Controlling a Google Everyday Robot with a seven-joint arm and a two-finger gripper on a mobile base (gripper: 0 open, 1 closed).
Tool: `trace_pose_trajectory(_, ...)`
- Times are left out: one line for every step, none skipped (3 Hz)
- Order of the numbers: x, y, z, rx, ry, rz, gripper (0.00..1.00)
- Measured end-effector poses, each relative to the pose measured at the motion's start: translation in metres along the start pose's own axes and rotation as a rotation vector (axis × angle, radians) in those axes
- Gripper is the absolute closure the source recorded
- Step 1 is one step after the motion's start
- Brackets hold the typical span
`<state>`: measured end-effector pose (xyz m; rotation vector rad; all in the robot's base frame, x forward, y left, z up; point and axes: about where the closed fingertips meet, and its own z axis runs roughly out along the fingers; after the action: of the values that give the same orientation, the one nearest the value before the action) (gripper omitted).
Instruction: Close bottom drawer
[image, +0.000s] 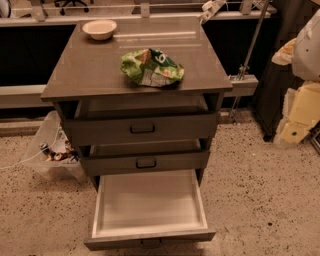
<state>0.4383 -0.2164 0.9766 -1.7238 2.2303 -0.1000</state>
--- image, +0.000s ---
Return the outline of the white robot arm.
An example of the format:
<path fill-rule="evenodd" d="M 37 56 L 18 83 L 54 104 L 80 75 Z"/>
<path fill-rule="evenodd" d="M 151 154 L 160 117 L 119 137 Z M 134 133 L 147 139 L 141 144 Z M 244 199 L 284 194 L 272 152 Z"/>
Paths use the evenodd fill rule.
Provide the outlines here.
<path fill-rule="evenodd" d="M 303 80 L 297 90 L 287 90 L 275 137 L 277 144 L 295 145 L 320 121 L 320 10 L 273 55 L 272 62 L 291 64 L 293 75 Z"/>

